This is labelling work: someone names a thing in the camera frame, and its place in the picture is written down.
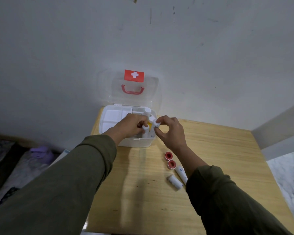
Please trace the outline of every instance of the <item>red cross label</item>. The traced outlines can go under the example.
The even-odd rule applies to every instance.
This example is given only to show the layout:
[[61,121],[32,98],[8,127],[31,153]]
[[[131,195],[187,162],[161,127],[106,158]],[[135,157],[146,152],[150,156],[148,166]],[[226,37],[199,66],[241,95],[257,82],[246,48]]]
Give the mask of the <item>red cross label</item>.
[[132,70],[125,70],[124,72],[124,80],[126,81],[144,82],[144,77],[144,72],[136,72]]

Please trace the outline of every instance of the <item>hand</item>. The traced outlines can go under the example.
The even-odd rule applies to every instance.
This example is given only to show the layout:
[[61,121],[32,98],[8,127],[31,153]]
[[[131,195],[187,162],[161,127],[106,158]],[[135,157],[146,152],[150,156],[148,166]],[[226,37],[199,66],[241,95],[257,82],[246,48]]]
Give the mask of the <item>hand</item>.
[[128,113],[124,119],[103,134],[110,136],[118,146],[125,138],[133,137],[138,133],[145,133],[142,126],[148,126],[147,120],[147,116],[145,115]]
[[177,118],[169,118],[165,115],[159,117],[156,122],[161,123],[161,125],[167,125],[170,128],[168,133],[163,133],[159,128],[155,128],[156,135],[165,143],[168,149],[175,153],[181,147],[187,147],[183,126]]

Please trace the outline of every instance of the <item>olive green sleeve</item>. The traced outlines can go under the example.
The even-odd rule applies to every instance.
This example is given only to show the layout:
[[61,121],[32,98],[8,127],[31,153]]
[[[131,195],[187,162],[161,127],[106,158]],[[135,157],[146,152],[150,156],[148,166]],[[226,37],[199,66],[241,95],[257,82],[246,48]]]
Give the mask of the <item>olive green sleeve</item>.
[[86,137],[0,206],[0,235],[79,235],[116,152],[109,136]]
[[292,234],[220,167],[198,167],[186,192],[207,234]]

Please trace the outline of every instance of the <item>white cross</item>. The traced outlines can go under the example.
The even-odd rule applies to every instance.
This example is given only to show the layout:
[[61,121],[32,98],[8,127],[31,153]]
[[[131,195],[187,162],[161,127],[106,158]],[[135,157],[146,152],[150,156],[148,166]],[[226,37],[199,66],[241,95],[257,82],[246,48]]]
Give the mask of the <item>white cross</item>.
[[138,77],[138,73],[137,72],[133,72],[131,75],[133,76],[133,78]]

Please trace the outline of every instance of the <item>purple object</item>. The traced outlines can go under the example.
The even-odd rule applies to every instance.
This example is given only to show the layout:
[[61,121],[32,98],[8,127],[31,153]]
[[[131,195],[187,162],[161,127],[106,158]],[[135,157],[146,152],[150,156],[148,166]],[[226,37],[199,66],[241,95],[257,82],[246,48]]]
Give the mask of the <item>purple object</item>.
[[54,155],[46,146],[32,148],[30,149],[30,152],[32,157],[37,158],[41,163],[50,165],[53,162]]

